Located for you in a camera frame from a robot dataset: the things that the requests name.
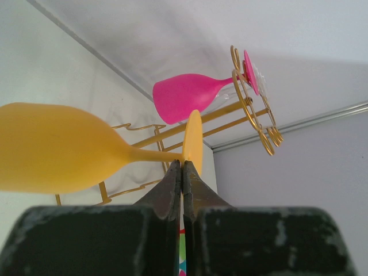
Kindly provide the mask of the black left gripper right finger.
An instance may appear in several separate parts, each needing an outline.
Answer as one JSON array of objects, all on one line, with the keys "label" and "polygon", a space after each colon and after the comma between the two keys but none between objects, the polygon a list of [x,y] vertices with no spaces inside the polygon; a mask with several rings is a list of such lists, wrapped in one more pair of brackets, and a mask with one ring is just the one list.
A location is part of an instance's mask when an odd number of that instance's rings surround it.
[{"label": "black left gripper right finger", "polygon": [[335,220],[306,206],[234,207],[183,166],[188,275],[356,275]]}]

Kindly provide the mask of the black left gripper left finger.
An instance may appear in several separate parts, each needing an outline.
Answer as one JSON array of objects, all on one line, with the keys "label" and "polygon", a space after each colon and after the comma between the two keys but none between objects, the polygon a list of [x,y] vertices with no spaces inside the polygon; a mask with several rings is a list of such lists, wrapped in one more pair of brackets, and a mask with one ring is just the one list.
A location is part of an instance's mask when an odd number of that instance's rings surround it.
[{"label": "black left gripper left finger", "polygon": [[2,275],[178,275],[181,165],[132,205],[35,206],[1,251]]}]

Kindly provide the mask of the orange wine glass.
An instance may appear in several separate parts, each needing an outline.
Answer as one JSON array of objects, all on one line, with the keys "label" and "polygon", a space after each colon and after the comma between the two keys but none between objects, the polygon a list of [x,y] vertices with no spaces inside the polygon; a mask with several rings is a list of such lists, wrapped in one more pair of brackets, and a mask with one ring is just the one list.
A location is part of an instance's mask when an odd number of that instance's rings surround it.
[{"label": "orange wine glass", "polygon": [[1,190],[66,194],[88,189],[133,162],[193,162],[202,169],[202,120],[193,111],[181,153],[139,149],[84,110],[11,103],[1,107]]}]

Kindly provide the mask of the pink wine glass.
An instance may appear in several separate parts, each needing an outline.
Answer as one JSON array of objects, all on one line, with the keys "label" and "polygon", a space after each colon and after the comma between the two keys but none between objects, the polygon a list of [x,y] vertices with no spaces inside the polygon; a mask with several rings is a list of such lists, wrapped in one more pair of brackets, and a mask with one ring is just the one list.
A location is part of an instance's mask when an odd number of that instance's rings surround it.
[{"label": "pink wine glass", "polygon": [[[231,46],[231,56],[235,68],[243,66],[246,82],[250,84],[256,95],[258,85],[253,72],[252,62],[247,51],[244,60],[239,59],[239,52]],[[204,111],[215,99],[219,91],[233,82],[233,78],[214,79],[201,74],[182,74],[160,82],[153,86],[152,95],[156,111],[167,124],[175,124],[189,118],[194,110]]]}]

